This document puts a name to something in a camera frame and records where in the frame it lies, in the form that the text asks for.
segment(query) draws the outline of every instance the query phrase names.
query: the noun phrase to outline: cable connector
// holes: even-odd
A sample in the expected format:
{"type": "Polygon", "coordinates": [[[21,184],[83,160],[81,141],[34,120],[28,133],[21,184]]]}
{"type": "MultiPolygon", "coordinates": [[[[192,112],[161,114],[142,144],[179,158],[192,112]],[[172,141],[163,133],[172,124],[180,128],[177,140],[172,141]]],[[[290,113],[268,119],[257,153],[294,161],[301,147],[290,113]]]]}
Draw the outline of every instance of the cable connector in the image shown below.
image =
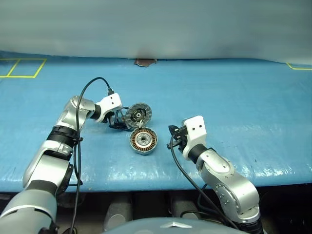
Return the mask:
{"type": "Polygon", "coordinates": [[[108,88],[108,96],[114,94],[115,92],[111,87],[108,88]]]}

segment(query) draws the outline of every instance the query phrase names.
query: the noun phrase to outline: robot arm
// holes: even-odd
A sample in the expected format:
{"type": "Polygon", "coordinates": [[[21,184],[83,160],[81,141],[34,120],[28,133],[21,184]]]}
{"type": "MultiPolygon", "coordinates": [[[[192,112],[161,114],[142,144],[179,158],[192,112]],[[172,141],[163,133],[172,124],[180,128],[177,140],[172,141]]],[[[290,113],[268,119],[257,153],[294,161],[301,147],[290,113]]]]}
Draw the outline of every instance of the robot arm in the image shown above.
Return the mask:
{"type": "Polygon", "coordinates": [[[202,116],[183,122],[183,127],[169,126],[176,135],[173,146],[187,160],[196,164],[201,177],[217,194],[224,214],[240,230],[253,234],[263,233],[259,211],[259,195],[255,186],[237,173],[233,164],[212,148],[206,148],[206,129],[202,116]]]}
{"type": "MultiPolygon", "coordinates": [[[[66,104],[48,138],[26,169],[23,177],[24,190],[9,202],[0,216],[0,233],[57,233],[55,196],[66,190],[73,172],[73,165],[69,160],[78,140],[78,98],[74,96],[66,104]]],[[[79,129],[83,128],[88,118],[105,122],[108,114],[121,106],[120,96],[116,93],[104,97],[96,104],[83,98],[78,110],[79,129]]]]}

